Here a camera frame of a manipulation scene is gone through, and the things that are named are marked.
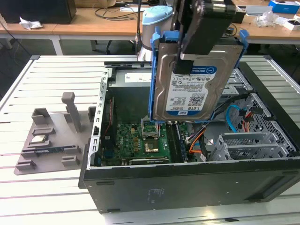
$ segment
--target floor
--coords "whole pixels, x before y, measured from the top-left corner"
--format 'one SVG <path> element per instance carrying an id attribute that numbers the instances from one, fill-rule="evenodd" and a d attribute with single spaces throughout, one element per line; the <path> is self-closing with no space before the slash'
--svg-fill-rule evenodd
<path id="1" fill-rule="evenodd" d="M 48 40 L 19 40 L 31 55 L 55 55 L 51 41 Z M 29 55 L 14 40 L 13 48 L 8 50 L 0 44 L 0 99 L 5 95 L 24 65 Z M 62 48 L 66 55 L 103 55 L 108 41 L 98 41 L 97 51 L 92 51 L 90 41 L 64 40 Z M 110 46 L 112 55 L 131 55 L 134 48 L 128 41 L 113 41 Z M 247 54 L 270 55 L 296 82 L 300 81 L 300 52 L 293 45 L 252 45 Z"/>

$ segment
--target hard drive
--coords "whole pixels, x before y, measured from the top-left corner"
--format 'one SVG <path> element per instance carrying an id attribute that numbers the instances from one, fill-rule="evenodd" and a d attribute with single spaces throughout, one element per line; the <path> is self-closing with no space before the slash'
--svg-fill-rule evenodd
<path id="1" fill-rule="evenodd" d="M 209 120 L 243 46 L 225 41 L 208 55 L 182 54 L 181 59 L 194 61 L 189 75 L 172 71 L 177 49 L 177 44 L 159 45 L 152 119 Z"/>

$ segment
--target green circuit board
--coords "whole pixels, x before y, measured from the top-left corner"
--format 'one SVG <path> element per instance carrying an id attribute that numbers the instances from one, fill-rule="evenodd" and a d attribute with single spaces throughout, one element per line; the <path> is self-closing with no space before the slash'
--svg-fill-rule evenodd
<path id="1" fill-rule="evenodd" d="M 178 123 L 180 136 L 187 136 L 187 125 Z M 117 124 L 116 145 L 113 150 L 106 149 L 101 159 L 105 166 L 128 165 L 130 160 L 167 160 L 171 161 L 166 124 L 143 120 L 136 124 Z"/>
<path id="2" fill-rule="evenodd" d="M 152 128 L 145 124 L 144 131 L 155 132 L 155 127 Z M 145 144 L 157 144 L 157 148 L 153 150 L 145 150 Z M 142 126 L 138 124 L 118 124 L 117 129 L 117 149 L 115 151 L 115 158 L 154 158 L 164 157 L 170 159 L 170 152 L 166 136 L 165 124 L 160 125 L 160 136 L 157 140 L 150 138 L 144 140 L 142 137 Z"/>

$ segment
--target blue box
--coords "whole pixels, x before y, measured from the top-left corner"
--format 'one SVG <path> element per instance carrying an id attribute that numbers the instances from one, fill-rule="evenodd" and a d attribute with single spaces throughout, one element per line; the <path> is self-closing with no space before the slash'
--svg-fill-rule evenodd
<path id="1" fill-rule="evenodd" d="M 279 3 L 276 1 L 270 1 L 269 6 L 273 6 L 273 13 L 289 13 L 296 14 L 300 5 L 293 1 L 286 1 L 285 3 Z"/>

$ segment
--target motherboard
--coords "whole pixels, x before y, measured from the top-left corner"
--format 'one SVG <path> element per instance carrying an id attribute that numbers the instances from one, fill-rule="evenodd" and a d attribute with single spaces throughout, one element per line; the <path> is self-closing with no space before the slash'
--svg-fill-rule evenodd
<path id="1" fill-rule="evenodd" d="M 185 123 L 176 126 L 183 140 L 188 135 L 187 126 Z M 175 147 L 172 137 L 168 137 L 170 129 L 168 124 L 150 122 L 148 118 L 141 119 L 140 123 L 117 123 L 115 147 L 103 149 L 102 165 L 172 163 Z"/>

